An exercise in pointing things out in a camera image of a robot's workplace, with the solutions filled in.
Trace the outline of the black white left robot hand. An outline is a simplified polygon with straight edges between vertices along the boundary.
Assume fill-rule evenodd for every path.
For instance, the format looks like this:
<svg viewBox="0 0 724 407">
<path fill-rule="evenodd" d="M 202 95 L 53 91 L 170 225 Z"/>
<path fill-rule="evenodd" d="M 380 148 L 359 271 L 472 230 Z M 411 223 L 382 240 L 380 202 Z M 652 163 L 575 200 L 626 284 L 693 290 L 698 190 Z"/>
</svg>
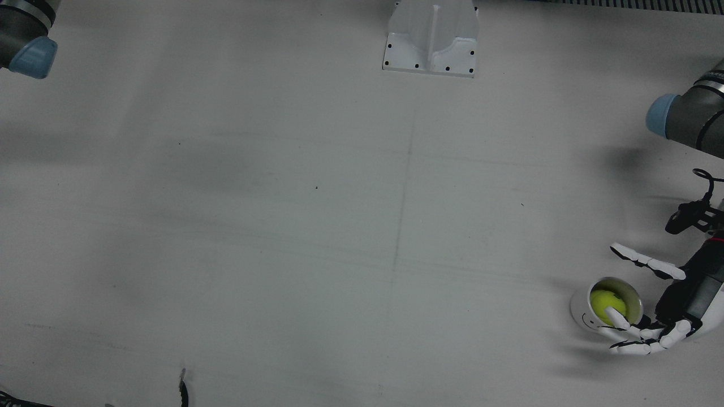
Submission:
<svg viewBox="0 0 724 407">
<path fill-rule="evenodd" d="M 620 340 L 610 346 L 610 353 L 659 353 L 722 324 L 721 232 L 708 238 L 683 266 L 648 257 L 620 243 L 611 244 L 610 249 L 619 258 L 649 268 L 658 278 L 671 281 L 655 306 L 653 319 L 643 316 L 639 322 L 631 323 L 615 309 L 608 307 L 605 310 L 612 325 L 599 331 Z"/>
</svg>

